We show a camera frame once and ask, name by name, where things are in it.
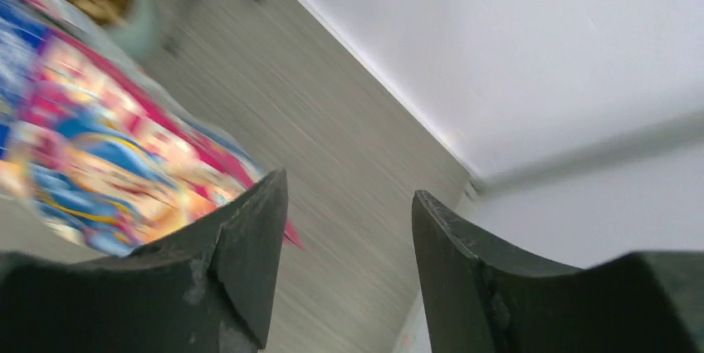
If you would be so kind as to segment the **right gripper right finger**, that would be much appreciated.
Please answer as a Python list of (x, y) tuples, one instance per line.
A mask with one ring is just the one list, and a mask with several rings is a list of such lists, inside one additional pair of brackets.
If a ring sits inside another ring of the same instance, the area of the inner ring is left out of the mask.
[(413, 244), (435, 352), (700, 352), (701, 252), (631, 252), (580, 269), (469, 223), (429, 192)]

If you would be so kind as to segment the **colourful cat food bag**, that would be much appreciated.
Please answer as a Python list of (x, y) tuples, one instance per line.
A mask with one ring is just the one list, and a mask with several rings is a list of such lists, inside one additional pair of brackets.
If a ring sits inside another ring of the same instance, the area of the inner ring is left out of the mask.
[[(120, 3), (119, 26), (144, 0)], [(234, 200), (264, 171), (176, 104), (76, 0), (1, 0), (1, 183), (56, 234), (115, 256)]]

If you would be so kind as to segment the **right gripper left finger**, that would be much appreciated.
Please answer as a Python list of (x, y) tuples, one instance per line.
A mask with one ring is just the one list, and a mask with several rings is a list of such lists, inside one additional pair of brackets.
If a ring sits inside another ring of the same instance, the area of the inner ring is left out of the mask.
[(4, 352), (256, 352), (267, 344), (284, 169), (127, 257), (1, 256)]

